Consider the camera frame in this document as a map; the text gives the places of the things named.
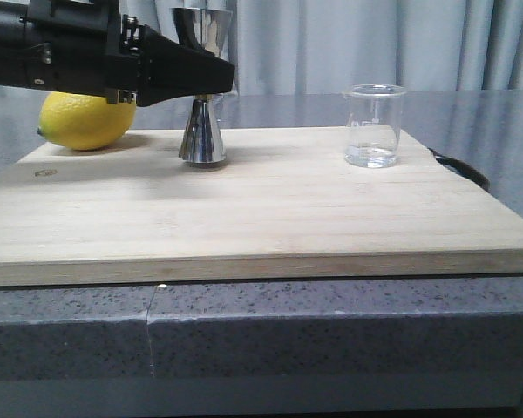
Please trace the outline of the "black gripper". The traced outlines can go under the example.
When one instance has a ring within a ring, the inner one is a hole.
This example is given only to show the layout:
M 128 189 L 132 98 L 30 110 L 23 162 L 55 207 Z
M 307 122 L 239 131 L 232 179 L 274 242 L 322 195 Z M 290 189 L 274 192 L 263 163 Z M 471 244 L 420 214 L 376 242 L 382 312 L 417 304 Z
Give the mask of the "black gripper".
M 234 66 L 121 15 L 117 1 L 0 1 L 0 85 L 147 107 L 232 89 Z

